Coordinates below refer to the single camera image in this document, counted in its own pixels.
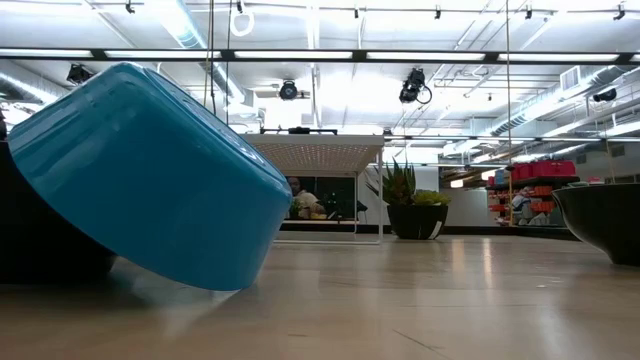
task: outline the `turquoise tub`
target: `turquoise tub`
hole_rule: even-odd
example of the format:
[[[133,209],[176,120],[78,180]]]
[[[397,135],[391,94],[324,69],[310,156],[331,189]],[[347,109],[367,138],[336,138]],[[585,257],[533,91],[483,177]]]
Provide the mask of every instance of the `turquoise tub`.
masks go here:
[[[206,289],[253,283],[291,203],[268,160],[135,64],[109,68],[14,127],[9,147],[34,190],[82,232]]]

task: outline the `air duct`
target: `air duct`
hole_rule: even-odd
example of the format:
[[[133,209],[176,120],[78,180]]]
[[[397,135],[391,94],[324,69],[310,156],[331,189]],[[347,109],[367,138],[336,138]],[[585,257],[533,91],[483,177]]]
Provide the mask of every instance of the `air duct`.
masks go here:
[[[198,32],[198,26],[191,17],[191,13],[183,0],[154,0],[150,3],[154,6],[154,13],[162,26],[185,49],[207,49],[206,38]],[[209,72],[205,63],[199,64],[205,72]],[[228,89],[230,102],[242,103],[245,100],[245,90],[238,85],[237,80],[227,74],[220,63],[211,63],[211,81],[223,93]]]
[[[512,112],[511,122],[509,114],[505,114],[495,121],[488,130],[480,136],[500,136],[522,124],[538,119],[552,111],[558,110],[571,98],[586,93],[600,92],[621,76],[637,69],[635,66],[576,66],[560,76],[560,83],[541,94],[525,101]],[[445,146],[445,155],[466,152],[482,143],[478,140],[467,140],[457,144]]]
[[[68,92],[9,60],[0,60],[0,99],[47,105]]]

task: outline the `black planter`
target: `black planter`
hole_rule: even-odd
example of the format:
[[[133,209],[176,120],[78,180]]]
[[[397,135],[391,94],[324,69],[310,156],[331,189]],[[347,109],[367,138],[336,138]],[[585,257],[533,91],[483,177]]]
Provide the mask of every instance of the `black planter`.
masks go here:
[[[115,255],[56,213],[16,168],[0,141],[0,283],[86,282],[103,278]]]
[[[561,189],[553,197],[578,239],[607,253],[614,264],[640,266],[640,184]]]
[[[387,206],[391,229],[401,239],[435,239],[444,228],[448,211],[448,206]]]

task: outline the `dark gray bowl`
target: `dark gray bowl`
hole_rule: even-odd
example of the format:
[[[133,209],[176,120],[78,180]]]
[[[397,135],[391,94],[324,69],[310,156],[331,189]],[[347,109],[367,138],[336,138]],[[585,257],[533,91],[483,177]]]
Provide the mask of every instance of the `dark gray bowl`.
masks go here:
[[[561,189],[553,197],[577,238],[607,253],[614,264],[640,266],[640,184]]]

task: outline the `wooden floor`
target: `wooden floor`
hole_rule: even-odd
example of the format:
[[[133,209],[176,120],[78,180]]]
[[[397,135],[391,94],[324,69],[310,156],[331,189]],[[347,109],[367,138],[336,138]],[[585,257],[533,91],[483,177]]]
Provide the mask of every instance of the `wooden floor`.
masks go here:
[[[119,260],[104,284],[0,286],[0,359],[638,359],[640,270],[579,242],[275,245],[214,293]]]

